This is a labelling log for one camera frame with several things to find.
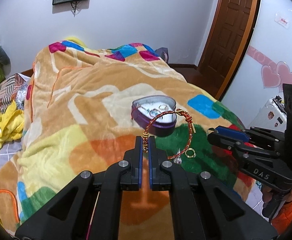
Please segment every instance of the door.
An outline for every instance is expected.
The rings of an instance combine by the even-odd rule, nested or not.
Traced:
[[[210,35],[202,58],[199,72],[210,86],[207,89],[216,97],[229,73],[242,42],[249,20],[253,0],[221,0],[216,10]]]

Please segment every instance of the orange sleeve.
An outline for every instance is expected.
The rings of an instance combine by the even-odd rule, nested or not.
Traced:
[[[279,234],[282,234],[292,221],[292,202],[285,204],[279,211],[276,218],[272,220],[272,225]]]

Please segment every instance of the white suitcase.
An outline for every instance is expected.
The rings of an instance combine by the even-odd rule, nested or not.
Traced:
[[[285,132],[286,113],[280,99],[280,97],[269,99],[248,128],[255,126]]]

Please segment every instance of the braided bracelet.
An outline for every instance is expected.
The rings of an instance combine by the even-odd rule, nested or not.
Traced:
[[[186,122],[188,123],[188,130],[189,130],[189,138],[188,138],[188,141],[187,141],[187,144],[185,146],[185,148],[173,155],[173,156],[169,156],[168,159],[174,159],[174,158],[177,158],[179,156],[181,156],[183,153],[185,153],[185,155],[188,157],[188,158],[193,158],[196,156],[195,154],[195,151],[194,149],[190,148],[190,143],[191,143],[191,139],[193,138],[193,133],[196,133],[196,130],[195,130],[195,127],[194,127],[194,124],[193,124],[193,121],[192,121],[192,117],[184,110],[182,109],[176,109],[176,111],[165,111],[165,112],[162,112],[158,115],[156,115],[150,122],[149,124],[147,125],[144,133],[143,133],[143,153],[148,153],[148,136],[149,136],[149,129],[150,127],[152,126],[152,124],[160,117],[162,117],[163,115],[165,114],[178,114],[180,116],[184,116],[185,117],[185,120]],[[187,151],[192,151],[193,152],[193,155],[187,155]]]

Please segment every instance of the colorful blanket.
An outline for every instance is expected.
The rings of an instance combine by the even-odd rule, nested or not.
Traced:
[[[106,170],[132,149],[143,129],[131,120],[131,104],[149,95],[174,98],[193,117],[195,158],[187,171],[209,171],[246,200],[254,180],[237,171],[231,153],[212,147],[206,132],[223,125],[243,128],[237,117],[200,88],[188,84],[148,46],[89,50],[71,41],[51,44],[34,62],[25,102],[22,152],[0,170],[0,217],[14,232],[83,170]],[[172,135],[156,138],[173,155],[183,149],[188,127],[177,117]],[[173,239],[168,192],[152,192],[148,162],[138,192],[124,192],[119,239]]]

